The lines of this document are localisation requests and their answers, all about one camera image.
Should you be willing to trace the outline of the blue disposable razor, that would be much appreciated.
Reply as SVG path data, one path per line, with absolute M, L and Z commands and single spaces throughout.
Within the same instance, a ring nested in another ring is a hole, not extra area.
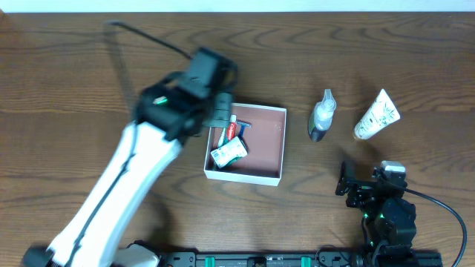
M 244 132 L 247 128 L 250 128 L 252 125 L 248 122 L 244 122 L 244 121 L 241 121 L 241 120 L 238 120 L 237 121 L 237 124 L 240 126 L 240 131 L 239 131 L 239 134 L 238 136 L 240 138 L 243 138 L 243 135 L 244 135 Z

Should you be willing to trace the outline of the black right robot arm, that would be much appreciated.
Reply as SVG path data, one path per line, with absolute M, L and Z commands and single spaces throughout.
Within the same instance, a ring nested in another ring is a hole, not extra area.
M 374 168 L 372 180 L 356 178 L 351 162 L 341 164 L 335 190 L 349 208 L 361 210 L 364 246 L 350 256 L 351 266 L 418 266 L 412 241 L 416 236 L 416 207 L 403 199 L 406 169 L 394 161 Z

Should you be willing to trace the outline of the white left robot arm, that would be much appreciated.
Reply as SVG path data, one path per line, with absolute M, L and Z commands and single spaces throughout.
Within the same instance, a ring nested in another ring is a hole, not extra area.
M 238 67 L 205 47 L 187 70 L 147 87 L 93 190 L 69 224 L 43 247 L 26 250 L 23 266 L 159 266 L 146 245 L 119 242 L 159 175 L 204 127 L 226 127 Z

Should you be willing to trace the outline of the Colgate toothpaste tube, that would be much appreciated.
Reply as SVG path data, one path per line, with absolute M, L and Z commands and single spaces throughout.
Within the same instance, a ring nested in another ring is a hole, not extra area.
M 236 131 L 236 127 L 237 127 L 237 116 L 232 114 L 230 116 L 230 123 L 229 123 L 229 126 L 226 130 L 226 139 L 228 141 L 231 141 L 232 139 L 235 138 L 235 131 Z

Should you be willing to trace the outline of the green Dettol soap pack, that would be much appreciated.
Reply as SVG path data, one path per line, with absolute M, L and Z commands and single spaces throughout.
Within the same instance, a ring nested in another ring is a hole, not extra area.
M 218 168 L 224 168 L 231 162 L 244 158 L 247 154 L 247 147 L 239 136 L 211 152 L 212 159 Z

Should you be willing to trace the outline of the clear foam pump soap bottle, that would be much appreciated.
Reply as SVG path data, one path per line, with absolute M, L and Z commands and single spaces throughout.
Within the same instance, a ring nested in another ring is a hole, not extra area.
M 320 142 L 330 129 L 336 107 L 332 91 L 326 89 L 323 99 L 315 104 L 308 121 L 308 134 L 313 142 Z

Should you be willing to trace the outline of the white Pantene tube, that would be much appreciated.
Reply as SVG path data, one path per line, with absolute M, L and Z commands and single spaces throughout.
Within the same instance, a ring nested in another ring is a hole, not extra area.
M 381 89 L 375 101 L 353 129 L 357 140 L 368 140 L 382 129 L 401 119 L 396 106 L 385 89 Z

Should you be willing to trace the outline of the green toothbrush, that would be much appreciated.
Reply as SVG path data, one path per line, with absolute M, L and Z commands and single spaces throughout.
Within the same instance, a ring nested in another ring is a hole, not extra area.
M 221 135 L 220 135 L 220 138 L 218 140 L 218 143 L 217 143 L 217 148 L 220 148 L 227 140 L 227 137 L 226 137 L 226 132 L 227 132 L 227 128 L 224 128 L 221 132 Z M 212 170 L 213 171 L 216 171 L 217 170 L 217 164 L 216 162 L 214 162 L 213 164 L 213 167 L 212 167 Z

